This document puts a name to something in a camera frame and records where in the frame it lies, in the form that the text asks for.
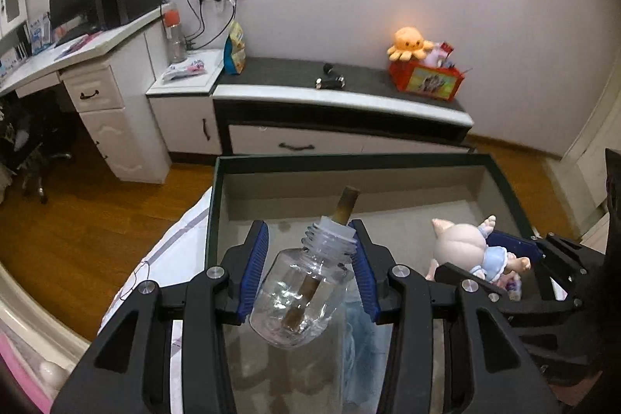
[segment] drawer handle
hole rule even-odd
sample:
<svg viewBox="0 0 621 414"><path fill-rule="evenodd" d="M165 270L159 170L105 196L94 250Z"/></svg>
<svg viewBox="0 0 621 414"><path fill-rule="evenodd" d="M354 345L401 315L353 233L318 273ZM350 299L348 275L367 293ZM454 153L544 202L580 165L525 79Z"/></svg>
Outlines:
<svg viewBox="0 0 621 414"><path fill-rule="evenodd" d="M95 90L95 93L92 95L84 95L84 92L80 92L80 100L89 100L95 97L95 95L99 95L99 90Z"/></svg>
<svg viewBox="0 0 621 414"><path fill-rule="evenodd" d="M315 146L309 144L308 146L291 146L290 144L286 144L285 142L281 142L278 147L283 147L288 149L289 151L305 151L307 149L315 149Z"/></svg>
<svg viewBox="0 0 621 414"><path fill-rule="evenodd" d="M211 141L211 136L209 135L209 131L207 130L207 119L203 118L203 134L207 138L207 141Z"/></svg>

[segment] orange octopus plush toy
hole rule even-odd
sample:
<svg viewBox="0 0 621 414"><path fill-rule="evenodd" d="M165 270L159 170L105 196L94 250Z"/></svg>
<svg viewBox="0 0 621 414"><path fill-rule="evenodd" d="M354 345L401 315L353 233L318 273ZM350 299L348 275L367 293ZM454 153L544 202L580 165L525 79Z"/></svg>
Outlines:
<svg viewBox="0 0 621 414"><path fill-rule="evenodd" d="M434 48L432 41L426 41L414 27L403 27L395 32L393 38L394 45L388 49L388 58L394 62L401 60L407 62L416 57L422 60L427 56L427 52Z"/></svg>

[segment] blue ribbed rubber pad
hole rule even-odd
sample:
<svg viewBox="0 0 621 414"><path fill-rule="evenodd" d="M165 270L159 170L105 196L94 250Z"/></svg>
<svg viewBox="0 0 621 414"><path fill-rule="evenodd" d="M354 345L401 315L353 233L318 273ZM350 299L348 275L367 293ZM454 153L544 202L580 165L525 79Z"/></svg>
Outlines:
<svg viewBox="0 0 621 414"><path fill-rule="evenodd" d="M377 322L380 314L380 303L378 302L378 291L375 283L375 276L366 258L364 249L360 245L358 234L356 239L356 253L352 255L353 273L358 284L358 292L362 300L362 307L373 323Z"/></svg>
<svg viewBox="0 0 621 414"><path fill-rule="evenodd" d="M261 273L265 264L265 256L268 254L269 231L266 223L261 225L261 229L257 234L252 246L252 252L246 265L246 270L241 277L239 307L237 315L243 320L250 312L257 297L257 290L261 281Z"/></svg>

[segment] cat ear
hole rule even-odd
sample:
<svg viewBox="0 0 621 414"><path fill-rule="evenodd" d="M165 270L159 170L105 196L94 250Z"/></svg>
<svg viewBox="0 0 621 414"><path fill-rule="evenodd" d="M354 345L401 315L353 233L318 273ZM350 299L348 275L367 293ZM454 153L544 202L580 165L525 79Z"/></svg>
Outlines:
<svg viewBox="0 0 621 414"><path fill-rule="evenodd" d="M446 230L454 226L453 222L449 222L448 220L440 220L439 218L434 218L431 220L432 225L434 225L435 236L439 237L440 234L444 233Z"/></svg>

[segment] pink toy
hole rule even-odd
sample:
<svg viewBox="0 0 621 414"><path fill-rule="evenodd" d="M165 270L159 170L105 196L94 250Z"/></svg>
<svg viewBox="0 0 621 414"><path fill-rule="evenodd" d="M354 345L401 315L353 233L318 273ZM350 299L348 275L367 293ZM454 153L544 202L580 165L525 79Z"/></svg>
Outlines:
<svg viewBox="0 0 621 414"><path fill-rule="evenodd" d="M494 231L496 217L490 216L479 226L468 223L455 224L447 220L432 220L437 237L434 258L432 259L427 279L432 281L435 270L447 262L463 268L488 282L507 284L510 278L503 274L526 272L530 270L530 260L526 257L516 258L513 253L502 246L489 247L485 241Z"/></svg>

